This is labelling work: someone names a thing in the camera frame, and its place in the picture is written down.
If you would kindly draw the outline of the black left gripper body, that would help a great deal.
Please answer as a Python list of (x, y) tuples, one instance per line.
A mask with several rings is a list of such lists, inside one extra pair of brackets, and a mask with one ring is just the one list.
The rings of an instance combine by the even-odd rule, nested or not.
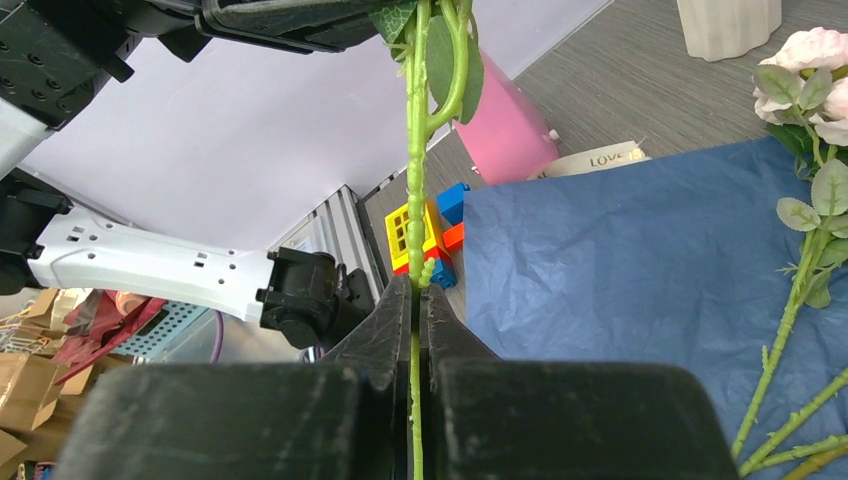
[(371, 16), (396, 1), (202, 0), (195, 11), (206, 36), (292, 53), (340, 53), (377, 34)]

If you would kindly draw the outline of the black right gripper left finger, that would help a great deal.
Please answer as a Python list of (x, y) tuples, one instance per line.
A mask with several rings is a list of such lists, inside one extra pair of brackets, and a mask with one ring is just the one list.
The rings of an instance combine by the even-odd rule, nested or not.
[(58, 479), (409, 479), (413, 290), (314, 364), (153, 364), (105, 374), (59, 456)]

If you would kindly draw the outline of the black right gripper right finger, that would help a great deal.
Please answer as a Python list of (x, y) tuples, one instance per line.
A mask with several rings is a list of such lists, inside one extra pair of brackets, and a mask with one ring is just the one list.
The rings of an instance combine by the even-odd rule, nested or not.
[(734, 479), (719, 419), (688, 371), (498, 357), (444, 291), (420, 297), (427, 479)]

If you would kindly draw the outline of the light pink flower stem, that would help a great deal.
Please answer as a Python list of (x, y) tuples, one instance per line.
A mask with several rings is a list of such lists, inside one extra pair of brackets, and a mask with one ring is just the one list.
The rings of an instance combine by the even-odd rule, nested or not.
[[(452, 69), (444, 102), (430, 112), (426, 56), (433, 8), (438, 9), (437, 18), (444, 22), (450, 38)], [(469, 41), (477, 36), (472, 8), (471, 1), (401, 1), (371, 16), (406, 81), (406, 245), (415, 308), (420, 306), (422, 291), (430, 285), (434, 266), (425, 258), (424, 249), (427, 145), (437, 130), (460, 117), (469, 78)]]

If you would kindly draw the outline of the dark blue wrapping paper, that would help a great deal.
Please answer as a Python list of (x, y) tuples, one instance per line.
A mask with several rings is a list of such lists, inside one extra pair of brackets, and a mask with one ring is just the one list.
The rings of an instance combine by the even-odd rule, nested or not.
[(731, 443), (803, 239), (776, 203), (809, 190), (782, 146), (762, 139), (474, 191), (468, 326), (506, 360), (682, 368), (713, 405), (734, 479), (796, 477), (847, 445), (847, 263), (830, 304), (801, 309), (738, 456)]

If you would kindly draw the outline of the cream satin ribbon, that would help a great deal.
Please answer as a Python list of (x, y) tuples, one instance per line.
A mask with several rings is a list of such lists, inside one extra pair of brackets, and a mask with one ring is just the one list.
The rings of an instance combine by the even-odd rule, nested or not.
[(630, 140), (561, 157), (532, 173), (528, 180), (581, 175), (648, 160), (651, 157)]

